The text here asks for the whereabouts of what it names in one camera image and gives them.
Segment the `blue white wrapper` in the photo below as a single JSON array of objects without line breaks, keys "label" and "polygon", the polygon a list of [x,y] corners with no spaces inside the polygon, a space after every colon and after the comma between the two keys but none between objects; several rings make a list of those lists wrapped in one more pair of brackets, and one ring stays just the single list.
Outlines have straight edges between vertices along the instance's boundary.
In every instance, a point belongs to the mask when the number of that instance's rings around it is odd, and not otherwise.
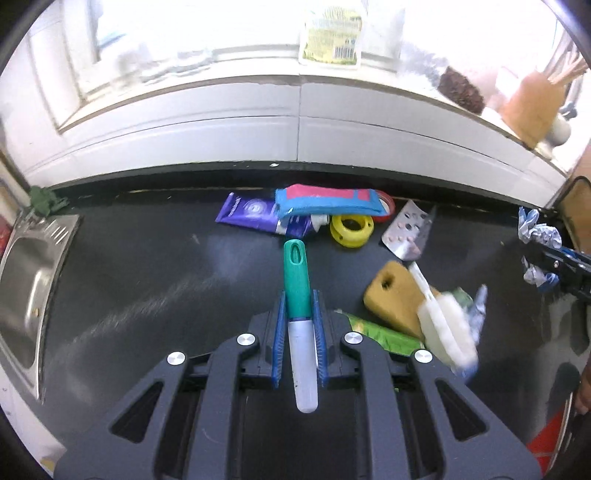
[{"label": "blue white wrapper", "polygon": [[[540,211],[538,209],[527,211],[523,206],[520,206],[517,227],[518,239],[526,245],[533,243],[560,250],[562,248],[562,237],[558,229],[546,223],[539,223],[539,218]],[[540,292],[550,291],[559,283],[557,274],[544,271],[527,260],[525,256],[522,257],[521,263],[524,269],[524,281],[534,285]]]}]

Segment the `blue and pink snack packet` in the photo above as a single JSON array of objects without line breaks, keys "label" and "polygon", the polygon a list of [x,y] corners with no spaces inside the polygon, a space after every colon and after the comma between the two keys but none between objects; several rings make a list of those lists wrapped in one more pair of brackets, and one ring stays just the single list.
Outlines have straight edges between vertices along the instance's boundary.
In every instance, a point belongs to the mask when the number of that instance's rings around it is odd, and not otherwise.
[{"label": "blue and pink snack packet", "polygon": [[374,189],[338,189],[294,184],[274,192],[280,218],[307,215],[386,216],[389,211]]}]

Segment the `green juice carton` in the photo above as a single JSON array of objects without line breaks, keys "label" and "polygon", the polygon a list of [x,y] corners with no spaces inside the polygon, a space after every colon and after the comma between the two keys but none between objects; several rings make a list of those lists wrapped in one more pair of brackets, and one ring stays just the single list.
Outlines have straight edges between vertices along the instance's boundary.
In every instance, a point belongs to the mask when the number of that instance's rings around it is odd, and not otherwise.
[{"label": "green juice carton", "polygon": [[342,310],[337,310],[337,313],[344,314],[349,319],[349,325],[351,325],[353,331],[373,339],[390,353],[409,357],[414,351],[425,348],[424,344],[415,337],[356,317]]}]

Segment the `yellow sponge board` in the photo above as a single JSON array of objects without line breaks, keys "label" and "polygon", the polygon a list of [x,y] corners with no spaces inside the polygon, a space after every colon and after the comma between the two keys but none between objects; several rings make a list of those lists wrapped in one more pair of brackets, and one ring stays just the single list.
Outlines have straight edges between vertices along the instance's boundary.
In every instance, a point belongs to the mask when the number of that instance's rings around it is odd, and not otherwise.
[{"label": "yellow sponge board", "polygon": [[390,261],[370,283],[363,303],[389,327],[420,341],[424,340],[418,309],[425,296],[409,270]]}]

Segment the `purple tube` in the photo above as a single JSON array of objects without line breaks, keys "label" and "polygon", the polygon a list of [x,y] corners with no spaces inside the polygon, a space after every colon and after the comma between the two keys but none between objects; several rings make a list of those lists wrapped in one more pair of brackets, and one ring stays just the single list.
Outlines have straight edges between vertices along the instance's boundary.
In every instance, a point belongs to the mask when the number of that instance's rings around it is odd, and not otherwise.
[{"label": "purple tube", "polygon": [[329,215],[280,218],[273,200],[244,197],[231,192],[218,212],[216,223],[226,224],[290,238],[304,239],[318,233],[331,222]]}]

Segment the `yellow tape roll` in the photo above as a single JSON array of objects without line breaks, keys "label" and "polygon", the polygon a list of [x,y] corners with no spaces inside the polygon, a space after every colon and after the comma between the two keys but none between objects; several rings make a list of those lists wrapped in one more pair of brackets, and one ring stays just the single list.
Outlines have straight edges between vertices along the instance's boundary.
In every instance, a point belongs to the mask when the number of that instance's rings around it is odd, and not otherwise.
[{"label": "yellow tape roll", "polygon": [[365,215],[335,215],[329,223],[332,239],[349,249],[365,246],[374,232],[374,220]]}]

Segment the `white foam brush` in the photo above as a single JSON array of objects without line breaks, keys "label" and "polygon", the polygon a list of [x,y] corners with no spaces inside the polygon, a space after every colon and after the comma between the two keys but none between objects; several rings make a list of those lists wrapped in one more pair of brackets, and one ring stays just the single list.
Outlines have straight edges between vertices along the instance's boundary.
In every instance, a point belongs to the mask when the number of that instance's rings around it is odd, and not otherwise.
[{"label": "white foam brush", "polygon": [[454,372],[475,367],[477,347],[465,312],[454,295],[435,294],[416,262],[408,270],[424,296],[417,316],[427,348]]}]

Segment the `white ceramic vase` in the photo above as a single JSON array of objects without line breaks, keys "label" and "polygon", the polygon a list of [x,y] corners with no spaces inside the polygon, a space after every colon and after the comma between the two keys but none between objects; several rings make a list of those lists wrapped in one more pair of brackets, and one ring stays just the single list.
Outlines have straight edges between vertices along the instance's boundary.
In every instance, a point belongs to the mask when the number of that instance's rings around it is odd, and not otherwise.
[{"label": "white ceramic vase", "polygon": [[553,150],[564,145],[571,136],[571,127],[568,120],[558,113],[552,122],[546,136],[538,143],[536,150],[546,159],[553,158]]}]

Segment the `silver pill blister pack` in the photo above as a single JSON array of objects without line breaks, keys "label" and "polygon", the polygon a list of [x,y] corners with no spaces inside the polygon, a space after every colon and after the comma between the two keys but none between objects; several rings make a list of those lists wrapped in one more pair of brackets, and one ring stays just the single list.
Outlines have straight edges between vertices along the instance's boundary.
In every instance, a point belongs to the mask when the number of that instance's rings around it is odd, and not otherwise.
[{"label": "silver pill blister pack", "polygon": [[409,200],[383,233],[384,246],[401,262],[417,261],[424,253],[438,209],[422,210]]}]

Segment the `wooden utensil holder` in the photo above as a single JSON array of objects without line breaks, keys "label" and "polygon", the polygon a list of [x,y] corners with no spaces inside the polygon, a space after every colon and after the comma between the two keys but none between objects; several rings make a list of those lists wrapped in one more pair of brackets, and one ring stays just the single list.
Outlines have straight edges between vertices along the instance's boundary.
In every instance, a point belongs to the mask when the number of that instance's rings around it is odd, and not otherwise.
[{"label": "wooden utensil holder", "polygon": [[564,98],[563,85],[534,72],[501,108],[501,118],[529,149],[535,149],[551,129]]}]

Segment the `jar with red beans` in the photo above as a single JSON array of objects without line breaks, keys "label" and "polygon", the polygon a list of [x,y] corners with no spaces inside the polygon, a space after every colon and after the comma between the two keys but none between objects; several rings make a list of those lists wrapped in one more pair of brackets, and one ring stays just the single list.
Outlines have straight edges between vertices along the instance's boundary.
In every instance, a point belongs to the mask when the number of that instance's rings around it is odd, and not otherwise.
[{"label": "jar with red beans", "polygon": [[440,77],[437,90],[447,99],[473,114],[481,115],[485,108],[484,97],[478,87],[451,66],[448,66]]}]

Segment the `stainless steel sink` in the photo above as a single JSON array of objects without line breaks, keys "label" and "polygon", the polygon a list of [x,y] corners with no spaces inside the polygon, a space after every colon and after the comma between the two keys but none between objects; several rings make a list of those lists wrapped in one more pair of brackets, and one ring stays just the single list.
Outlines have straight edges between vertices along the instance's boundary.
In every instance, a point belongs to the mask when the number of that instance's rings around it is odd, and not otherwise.
[{"label": "stainless steel sink", "polygon": [[35,399],[50,303],[80,221],[76,214],[21,219],[1,259],[1,351]]}]

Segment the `green cloth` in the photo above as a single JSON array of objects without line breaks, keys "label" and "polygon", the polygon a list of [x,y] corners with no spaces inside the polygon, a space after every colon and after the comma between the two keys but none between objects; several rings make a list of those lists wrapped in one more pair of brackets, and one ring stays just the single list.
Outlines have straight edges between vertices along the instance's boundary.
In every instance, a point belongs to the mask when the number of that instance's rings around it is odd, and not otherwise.
[{"label": "green cloth", "polygon": [[32,210],[41,217],[56,214],[69,205],[69,200],[58,196],[52,189],[33,185],[29,190]]}]

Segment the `dish soap bottle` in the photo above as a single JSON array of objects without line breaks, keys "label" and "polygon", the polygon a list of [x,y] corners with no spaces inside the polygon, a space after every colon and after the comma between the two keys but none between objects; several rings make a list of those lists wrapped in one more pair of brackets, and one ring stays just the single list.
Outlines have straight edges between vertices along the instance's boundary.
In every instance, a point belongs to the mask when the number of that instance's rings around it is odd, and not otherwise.
[{"label": "dish soap bottle", "polygon": [[328,65],[356,65],[362,27],[363,15],[355,10],[312,10],[304,20],[298,58]]}]

